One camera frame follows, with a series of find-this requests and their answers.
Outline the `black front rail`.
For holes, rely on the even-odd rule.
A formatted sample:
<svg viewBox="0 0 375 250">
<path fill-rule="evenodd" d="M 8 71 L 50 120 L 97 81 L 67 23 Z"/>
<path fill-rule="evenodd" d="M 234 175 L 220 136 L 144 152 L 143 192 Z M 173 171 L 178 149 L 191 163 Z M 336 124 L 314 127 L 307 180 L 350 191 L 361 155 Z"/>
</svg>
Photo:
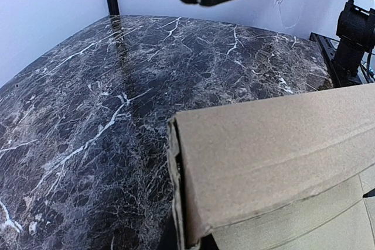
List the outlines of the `black front rail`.
<svg viewBox="0 0 375 250">
<path fill-rule="evenodd" d="M 317 33 L 311 33 L 310 40 L 319 45 L 335 88 L 374 83 L 374 69 L 370 66 L 374 53 Z"/>
</svg>

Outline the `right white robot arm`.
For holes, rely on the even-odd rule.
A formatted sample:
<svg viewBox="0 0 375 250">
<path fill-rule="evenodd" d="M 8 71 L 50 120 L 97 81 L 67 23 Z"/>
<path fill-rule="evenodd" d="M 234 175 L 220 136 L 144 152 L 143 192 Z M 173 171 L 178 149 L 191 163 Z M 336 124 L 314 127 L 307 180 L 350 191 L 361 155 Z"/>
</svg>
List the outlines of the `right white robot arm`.
<svg viewBox="0 0 375 250">
<path fill-rule="evenodd" d="M 374 82 L 374 0 L 348 0 L 341 11 L 336 35 L 340 38 L 332 67 L 341 87 L 359 85 L 358 70 L 367 83 Z"/>
</svg>

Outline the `brown cardboard paper box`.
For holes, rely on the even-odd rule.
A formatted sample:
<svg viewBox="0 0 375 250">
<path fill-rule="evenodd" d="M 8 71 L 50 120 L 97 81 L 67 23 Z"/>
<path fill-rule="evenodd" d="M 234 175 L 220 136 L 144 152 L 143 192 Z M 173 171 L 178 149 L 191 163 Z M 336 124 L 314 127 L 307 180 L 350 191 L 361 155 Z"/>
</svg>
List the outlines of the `brown cardboard paper box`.
<svg viewBox="0 0 375 250">
<path fill-rule="evenodd" d="M 179 249 L 373 249 L 374 84 L 176 113 Z"/>
</svg>

